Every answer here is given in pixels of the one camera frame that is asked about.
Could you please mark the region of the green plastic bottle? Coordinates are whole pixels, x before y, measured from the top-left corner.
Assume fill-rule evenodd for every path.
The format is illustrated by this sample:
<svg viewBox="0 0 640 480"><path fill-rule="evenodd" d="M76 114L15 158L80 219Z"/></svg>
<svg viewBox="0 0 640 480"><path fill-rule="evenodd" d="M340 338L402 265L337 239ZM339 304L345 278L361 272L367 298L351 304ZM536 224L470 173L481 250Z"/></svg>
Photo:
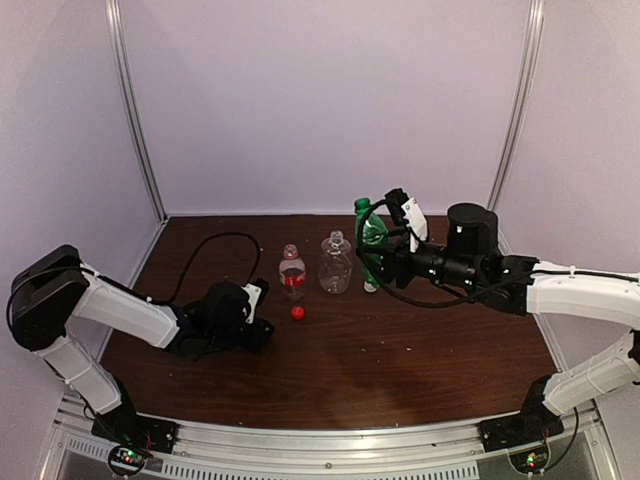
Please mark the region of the green plastic bottle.
<svg viewBox="0 0 640 480"><path fill-rule="evenodd" d="M358 233L358 228L362 223L362 218L371 206L371 200L368 197L356 199L354 202L356 224L355 233L356 241L361 241L366 247L382 247L389 244L389 231L384 221L376 214L372 213L364 223L362 234ZM367 293L375 293L379 288L379 282L371 274L364 263L361 267L364 278L364 290Z"/></svg>

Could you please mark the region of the red bottle cap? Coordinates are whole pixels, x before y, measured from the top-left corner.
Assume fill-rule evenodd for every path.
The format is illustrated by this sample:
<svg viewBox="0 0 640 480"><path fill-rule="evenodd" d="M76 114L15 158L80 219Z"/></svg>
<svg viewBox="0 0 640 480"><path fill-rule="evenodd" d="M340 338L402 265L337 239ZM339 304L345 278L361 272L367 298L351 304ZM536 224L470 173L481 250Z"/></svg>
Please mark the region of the red bottle cap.
<svg viewBox="0 0 640 480"><path fill-rule="evenodd" d="M300 321L305 318L306 312L303 307L295 306L291 310L291 317L295 321Z"/></svg>

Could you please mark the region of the clear wide plastic bottle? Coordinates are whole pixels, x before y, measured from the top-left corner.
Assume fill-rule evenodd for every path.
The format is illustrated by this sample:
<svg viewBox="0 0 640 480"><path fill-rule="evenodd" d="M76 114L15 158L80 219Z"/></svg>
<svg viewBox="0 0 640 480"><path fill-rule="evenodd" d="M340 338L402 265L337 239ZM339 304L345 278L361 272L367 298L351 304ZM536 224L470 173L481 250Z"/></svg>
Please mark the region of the clear wide plastic bottle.
<svg viewBox="0 0 640 480"><path fill-rule="evenodd" d="M334 230L321 243L318 279L329 294L342 294L350 284L353 270L352 246L340 230Z"/></svg>

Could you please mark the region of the red label cola bottle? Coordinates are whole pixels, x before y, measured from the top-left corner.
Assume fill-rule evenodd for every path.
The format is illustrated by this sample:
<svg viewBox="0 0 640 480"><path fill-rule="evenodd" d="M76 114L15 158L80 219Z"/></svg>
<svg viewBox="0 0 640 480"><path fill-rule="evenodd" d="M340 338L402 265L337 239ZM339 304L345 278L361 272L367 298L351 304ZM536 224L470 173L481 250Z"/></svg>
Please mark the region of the red label cola bottle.
<svg viewBox="0 0 640 480"><path fill-rule="evenodd" d="M285 296L292 301L301 300L306 283L306 264L294 244L284 247L278 273Z"/></svg>

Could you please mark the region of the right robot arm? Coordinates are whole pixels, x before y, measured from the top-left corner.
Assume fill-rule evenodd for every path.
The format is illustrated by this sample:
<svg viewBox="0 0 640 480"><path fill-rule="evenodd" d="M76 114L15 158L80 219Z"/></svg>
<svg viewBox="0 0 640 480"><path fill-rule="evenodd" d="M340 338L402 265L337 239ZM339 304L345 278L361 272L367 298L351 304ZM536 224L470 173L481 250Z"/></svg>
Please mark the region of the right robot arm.
<svg viewBox="0 0 640 480"><path fill-rule="evenodd" d="M639 381L639 276L504 255L497 215L474 203L447 211L447 242L431 242L415 198L395 189L354 203L356 253L392 297L425 309L478 302L514 315L568 315L628 327L617 342L564 372L535 381L513 419L519 440L535 440L578 405Z"/></svg>

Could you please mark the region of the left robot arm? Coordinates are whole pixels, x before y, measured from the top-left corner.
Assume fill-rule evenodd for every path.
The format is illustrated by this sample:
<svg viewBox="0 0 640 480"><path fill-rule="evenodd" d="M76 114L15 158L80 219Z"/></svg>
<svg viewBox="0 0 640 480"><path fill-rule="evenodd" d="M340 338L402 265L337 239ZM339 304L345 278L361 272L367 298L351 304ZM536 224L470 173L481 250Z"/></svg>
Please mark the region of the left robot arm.
<svg viewBox="0 0 640 480"><path fill-rule="evenodd" d="M6 320L15 342L42 358L123 444L144 433L125 387L70 333L70 319L90 320L177 356L200 358L234 348L260 352L275 332L258 315L268 284L213 284L179 307L138 294L82 262L62 245L12 282Z"/></svg>

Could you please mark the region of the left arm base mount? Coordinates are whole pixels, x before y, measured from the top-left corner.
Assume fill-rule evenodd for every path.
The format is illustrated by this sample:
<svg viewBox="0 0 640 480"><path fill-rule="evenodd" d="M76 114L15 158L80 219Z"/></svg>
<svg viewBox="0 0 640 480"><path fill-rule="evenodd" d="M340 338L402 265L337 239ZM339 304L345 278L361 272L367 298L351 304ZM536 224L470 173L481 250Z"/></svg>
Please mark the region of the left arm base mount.
<svg viewBox="0 0 640 480"><path fill-rule="evenodd" d="M91 433L139 452L171 454L178 424L138 414L124 384L119 379L115 382L121 394L121 404L108 413L99 414L83 399L85 408L93 416Z"/></svg>

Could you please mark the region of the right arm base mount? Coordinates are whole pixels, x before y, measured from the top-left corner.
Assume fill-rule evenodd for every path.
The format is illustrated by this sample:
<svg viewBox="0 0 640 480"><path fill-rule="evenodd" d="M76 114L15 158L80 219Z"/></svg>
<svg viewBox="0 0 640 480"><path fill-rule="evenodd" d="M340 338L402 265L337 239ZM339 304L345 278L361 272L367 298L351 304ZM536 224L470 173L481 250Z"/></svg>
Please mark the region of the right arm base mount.
<svg viewBox="0 0 640 480"><path fill-rule="evenodd" d="M550 375L534 381L518 413L479 423L485 452L510 449L564 432L560 417L543 405L544 389Z"/></svg>

